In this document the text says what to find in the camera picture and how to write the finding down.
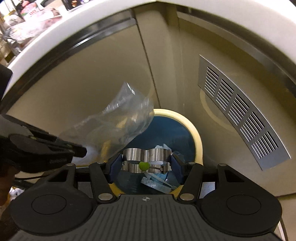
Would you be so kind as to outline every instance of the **blue bin bottom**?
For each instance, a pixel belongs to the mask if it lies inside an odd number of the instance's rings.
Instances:
[[[179,122],[168,117],[155,116],[148,128],[135,137],[126,148],[152,149],[156,145],[166,144],[172,151],[178,151],[185,162],[194,161],[195,146],[190,132]],[[143,173],[120,171],[115,184],[126,194],[163,194],[141,183]],[[166,182],[179,186],[172,171],[169,171]]]

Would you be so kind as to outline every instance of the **vent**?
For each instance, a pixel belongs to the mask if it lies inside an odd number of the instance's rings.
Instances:
[[[219,75],[215,73],[211,68],[207,68],[207,75],[205,77],[205,90],[214,97],[217,84],[219,80]]]
[[[262,170],[290,158],[280,138],[257,107],[203,57],[200,57],[198,85],[231,122]]]
[[[220,104],[223,110],[227,109],[232,95],[233,89],[224,80],[221,80],[216,101]]]
[[[238,125],[243,117],[246,115],[248,109],[249,106],[247,105],[247,103],[237,94],[230,107],[228,115],[232,119],[232,121],[236,125]]]

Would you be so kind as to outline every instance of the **black cable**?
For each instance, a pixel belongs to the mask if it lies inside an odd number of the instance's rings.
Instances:
[[[37,176],[37,177],[15,177],[15,180],[32,180],[32,179],[37,179],[37,178],[42,178],[42,177],[47,177],[49,176],[50,174],[48,175],[44,175],[44,176]]]

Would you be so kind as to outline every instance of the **green ball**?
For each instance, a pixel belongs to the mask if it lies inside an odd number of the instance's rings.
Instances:
[[[149,169],[150,165],[148,162],[140,162],[139,163],[139,168],[142,170],[142,171],[147,171]]]

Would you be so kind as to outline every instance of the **white plastic bag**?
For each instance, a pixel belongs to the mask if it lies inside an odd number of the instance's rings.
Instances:
[[[124,83],[104,111],[89,116],[59,137],[87,147],[86,157],[73,158],[72,161],[78,166],[85,166],[111,158],[145,131],[153,116],[152,100]]]

